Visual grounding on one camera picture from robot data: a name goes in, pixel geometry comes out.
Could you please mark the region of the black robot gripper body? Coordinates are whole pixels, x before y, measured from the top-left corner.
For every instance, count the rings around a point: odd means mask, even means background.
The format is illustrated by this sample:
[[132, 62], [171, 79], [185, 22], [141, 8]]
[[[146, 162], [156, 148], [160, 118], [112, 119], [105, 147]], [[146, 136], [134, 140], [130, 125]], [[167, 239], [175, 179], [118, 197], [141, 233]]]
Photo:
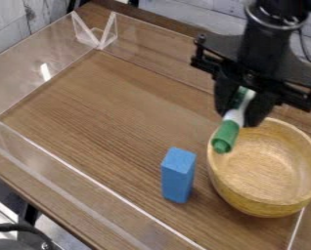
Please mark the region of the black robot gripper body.
[[227, 77], [256, 95], [278, 94], [278, 105], [311, 111], [311, 65], [290, 48], [290, 36], [302, 25], [303, 21], [250, 16], [240, 35], [201, 33], [191, 65], [212, 74], [215, 84], [220, 76]]

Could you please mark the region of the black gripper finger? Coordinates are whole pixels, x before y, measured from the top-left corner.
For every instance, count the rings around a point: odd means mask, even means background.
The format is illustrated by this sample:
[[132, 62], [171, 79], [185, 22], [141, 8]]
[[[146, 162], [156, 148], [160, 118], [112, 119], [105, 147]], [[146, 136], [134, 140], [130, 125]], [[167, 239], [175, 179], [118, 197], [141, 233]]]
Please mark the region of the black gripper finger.
[[244, 113], [244, 126], [258, 127], [268, 114], [272, 112], [274, 107], [279, 104], [280, 96], [275, 93], [259, 93], [248, 104]]
[[215, 84], [215, 107], [217, 113], [224, 116], [232, 109], [235, 94], [240, 85], [230, 78], [220, 76]]

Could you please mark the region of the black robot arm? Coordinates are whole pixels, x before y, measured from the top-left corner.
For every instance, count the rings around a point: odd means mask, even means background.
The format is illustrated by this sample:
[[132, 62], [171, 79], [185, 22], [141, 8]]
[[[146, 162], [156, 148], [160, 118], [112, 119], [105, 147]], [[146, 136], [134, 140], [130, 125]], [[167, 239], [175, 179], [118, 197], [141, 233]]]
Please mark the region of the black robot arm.
[[311, 15], [311, 0], [252, 0], [244, 13], [240, 35], [199, 34], [191, 65], [212, 75], [221, 115], [242, 87], [255, 92], [243, 125], [256, 127], [278, 105], [311, 111], [311, 57], [302, 61], [290, 48], [291, 35]]

